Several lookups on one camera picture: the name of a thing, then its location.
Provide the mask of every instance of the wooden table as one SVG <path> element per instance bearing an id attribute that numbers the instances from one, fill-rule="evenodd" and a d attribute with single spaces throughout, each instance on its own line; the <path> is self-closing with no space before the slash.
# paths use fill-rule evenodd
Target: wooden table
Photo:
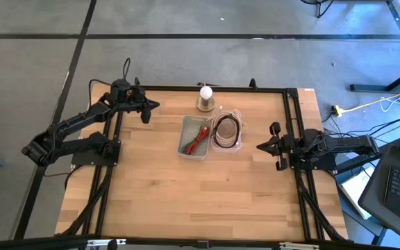
<path id="1" fill-rule="evenodd" d="M 92 103 L 109 89 L 95 85 Z M 270 138 L 269 125 L 285 128 L 281 94 L 215 92 L 216 106 L 237 108 L 248 128 L 237 153 L 217 153 L 210 147 L 204 161 L 176 153 L 184 115 L 209 116 L 195 108 L 198 92 L 147 91 L 160 102 L 149 124 L 138 114 L 124 115 L 121 155 L 114 168 L 102 236 L 209 240 L 303 241 L 294 173 L 276 171 L 277 158 L 256 149 Z M 300 89 L 306 128 L 322 129 L 314 90 Z M 103 124 L 82 130 L 87 137 Z M 56 232 L 68 228 L 88 201 L 93 166 L 69 180 Z M 336 184 L 326 172 L 314 172 L 319 206 L 337 231 L 347 237 Z M 90 232 L 94 231 L 97 210 Z M 315 236 L 313 214 L 308 209 Z"/>

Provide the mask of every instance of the clear plastic container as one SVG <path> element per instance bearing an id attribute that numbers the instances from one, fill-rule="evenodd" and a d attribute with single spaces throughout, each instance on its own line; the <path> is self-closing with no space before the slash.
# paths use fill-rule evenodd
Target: clear plastic container
<path id="1" fill-rule="evenodd" d="M 206 155 L 208 155 L 210 136 L 199 143 L 191 156 L 181 152 L 181 148 L 197 136 L 200 126 L 208 127 L 211 130 L 211 120 L 206 117 L 196 117 L 189 115 L 184 116 L 180 134 L 180 141 L 178 142 L 177 147 L 177 154 L 180 157 L 192 160 L 204 160 L 206 158 Z"/>
<path id="2" fill-rule="evenodd" d="M 215 117 L 215 116 L 217 116 L 218 114 L 220 114 L 220 113 L 222 113 L 222 112 L 228 112 L 229 110 L 223 110 L 223 108 L 222 107 L 220 107 L 219 108 L 219 110 L 216 110 L 213 114 L 212 114 L 212 116 L 213 117 Z M 239 110 L 233 110 L 233 112 L 237 115 L 237 117 L 239 117 L 239 119 L 240 120 L 242 120 L 242 113 L 239 111 Z M 219 153 L 235 153 L 235 152 L 237 152 L 237 151 L 239 151 L 241 148 L 242 148 L 242 131 L 244 130 L 246 128 L 246 124 L 243 124 L 242 123 L 242 128 L 240 128 L 240 132 L 239 132 L 239 135 L 238 135 L 238 140 L 237 140 L 237 143 L 233 146 L 233 147 L 231 147 L 231 148 L 228 148 L 228 149 L 226 149 L 226 148 L 222 148 L 222 147 L 220 147 L 219 145 L 217 145 L 216 143 L 215 143 L 215 141 L 213 140 L 213 139 L 211 139 L 211 146 L 213 147 L 212 148 L 212 150 L 214 150 L 214 151 L 216 151 L 216 152 L 219 152 Z"/>

